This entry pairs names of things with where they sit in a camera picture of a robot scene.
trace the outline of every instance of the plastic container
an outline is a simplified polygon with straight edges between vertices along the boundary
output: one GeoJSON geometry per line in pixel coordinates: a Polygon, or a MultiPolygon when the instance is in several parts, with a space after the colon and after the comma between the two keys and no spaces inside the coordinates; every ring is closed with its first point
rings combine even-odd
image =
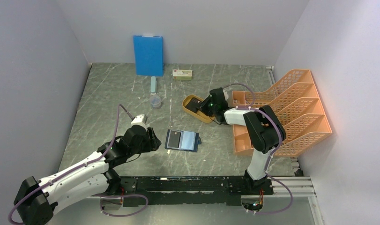
{"type": "Polygon", "coordinates": [[[161,98],[158,95],[151,95],[150,104],[154,109],[159,109],[162,106],[161,98]]]}
{"type": "MultiPolygon", "coordinates": [[[[244,106],[252,94],[232,92],[233,105],[244,106]]],[[[286,132],[275,156],[297,157],[332,133],[310,70],[294,69],[264,92],[255,92],[254,107],[270,105],[286,132]]],[[[245,126],[233,125],[234,153],[252,155],[245,126]]]]}
{"type": "Polygon", "coordinates": [[[196,98],[196,99],[198,99],[198,100],[200,100],[200,101],[203,101],[202,98],[200,98],[200,97],[198,97],[198,96],[196,96],[196,95],[189,95],[189,96],[187,96],[187,97],[183,100],[183,103],[182,103],[183,110],[184,110],[186,113],[188,113],[188,114],[194,116],[195,118],[201,120],[201,121],[204,122],[204,123],[211,123],[211,122],[215,119],[215,117],[210,118],[209,116],[203,114],[201,111],[197,111],[197,113],[194,113],[194,112],[192,112],[191,110],[186,109],[186,105],[191,101],[192,98],[196,98]]]}

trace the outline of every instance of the white wall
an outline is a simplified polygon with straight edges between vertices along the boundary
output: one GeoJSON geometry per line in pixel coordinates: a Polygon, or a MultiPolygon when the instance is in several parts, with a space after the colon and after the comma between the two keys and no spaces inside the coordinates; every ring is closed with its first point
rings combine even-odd
{"type": "Polygon", "coordinates": [[[90,62],[134,62],[132,35],[168,63],[273,65],[308,0],[58,0],[90,62]]]}
{"type": "Polygon", "coordinates": [[[0,225],[24,179],[57,172],[88,72],[55,1],[0,1],[0,225]]]}
{"type": "Polygon", "coordinates": [[[305,153],[327,225],[380,225],[380,0],[310,0],[275,64],[309,68],[334,134],[305,153]]]}

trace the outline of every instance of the purple cable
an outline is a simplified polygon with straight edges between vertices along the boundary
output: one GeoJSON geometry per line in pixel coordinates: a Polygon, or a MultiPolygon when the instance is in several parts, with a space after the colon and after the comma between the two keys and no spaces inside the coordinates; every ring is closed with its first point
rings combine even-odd
{"type": "Polygon", "coordinates": [[[26,201],[30,196],[32,196],[33,194],[35,194],[37,191],[47,187],[48,185],[51,185],[53,184],[54,182],[66,177],[67,175],[69,175],[70,173],[78,170],[79,168],[82,168],[86,165],[89,165],[89,164],[92,164],[94,162],[97,162],[99,160],[101,160],[107,153],[108,151],[111,149],[112,145],[114,144],[114,141],[115,141],[115,137],[117,136],[117,131],[118,131],[118,122],[119,122],[119,107],[122,107],[122,109],[124,109],[124,111],[128,114],[128,116],[130,117],[131,120],[134,119],[134,117],[127,111],[127,109],[122,105],[122,104],[119,104],[118,105],[118,109],[117,109],[117,118],[115,120],[115,128],[114,128],[114,134],[113,134],[113,137],[111,139],[111,142],[110,142],[110,145],[108,146],[108,148],[106,149],[106,151],[104,151],[104,153],[96,158],[96,159],[93,159],[93,160],[90,160],[88,161],[86,164],[83,163],[81,165],[77,165],[76,167],[73,167],[71,168],[70,170],[66,171],[65,173],[61,174],[60,176],[56,177],[55,179],[52,180],[52,182],[47,182],[45,183],[44,185],[36,188],[35,190],[31,191],[28,195],[26,195],[24,198],[22,198],[13,208],[12,210],[9,212],[8,216],[7,216],[7,220],[11,223],[11,224],[14,224],[14,225],[23,225],[24,223],[18,223],[18,222],[15,222],[13,221],[12,219],[12,215],[13,213],[17,210],[17,208],[24,202],[26,201]]]}
{"type": "Polygon", "coordinates": [[[256,96],[254,95],[254,92],[252,91],[252,89],[251,89],[250,87],[246,86],[246,85],[243,84],[243,83],[232,83],[232,84],[229,84],[229,85],[224,86],[223,89],[224,89],[224,88],[227,88],[227,87],[230,87],[230,86],[232,86],[232,85],[241,85],[241,86],[245,87],[246,89],[248,89],[248,90],[251,92],[251,94],[252,94],[252,103],[249,104],[249,105],[247,105],[246,107],[248,107],[248,106],[252,107],[253,104],[254,104],[254,102],[255,102],[255,100],[256,100],[256,96]]]}
{"type": "Polygon", "coordinates": [[[110,213],[105,212],[103,210],[103,207],[102,207],[102,201],[100,201],[100,210],[101,210],[101,213],[103,213],[104,215],[110,216],[110,217],[129,217],[129,216],[133,216],[133,215],[136,215],[136,214],[140,213],[141,211],[145,210],[146,207],[149,205],[148,198],[146,196],[144,196],[144,195],[139,195],[139,194],[122,195],[122,196],[119,196],[119,195],[95,195],[95,196],[99,196],[99,197],[103,197],[103,198],[118,198],[118,197],[119,198],[131,198],[131,197],[140,197],[140,198],[144,198],[146,200],[146,204],[143,206],[143,208],[139,209],[136,212],[125,214],[125,215],[115,215],[115,214],[110,214],[110,213]]]}
{"type": "Polygon", "coordinates": [[[270,215],[270,214],[276,214],[276,213],[280,213],[280,212],[283,212],[287,209],[289,209],[292,204],[293,204],[293,194],[291,192],[291,190],[289,190],[288,186],[286,186],[284,183],[282,183],[281,181],[273,178],[272,176],[270,176],[270,174],[267,173],[267,169],[268,169],[268,166],[270,165],[270,161],[271,161],[271,158],[273,156],[273,154],[278,150],[278,148],[282,145],[282,137],[281,137],[281,132],[279,132],[279,129],[277,127],[277,125],[274,123],[274,121],[263,111],[259,110],[259,109],[256,109],[256,108],[251,108],[251,107],[237,107],[237,109],[239,110],[253,110],[253,111],[256,111],[260,114],[262,114],[265,118],[267,118],[270,123],[273,125],[274,129],[276,130],[277,132],[277,135],[278,135],[278,145],[277,147],[272,150],[270,152],[270,154],[268,155],[268,158],[267,158],[267,161],[266,161],[266,164],[264,165],[264,173],[266,174],[267,177],[269,177],[270,179],[272,179],[273,181],[276,181],[278,182],[279,184],[281,184],[286,190],[288,190],[289,192],[289,195],[291,196],[291,201],[289,202],[289,204],[285,207],[285,208],[282,208],[280,210],[277,210],[277,211],[272,211],[272,212],[256,212],[256,214],[259,214],[259,215],[270,215]]]}

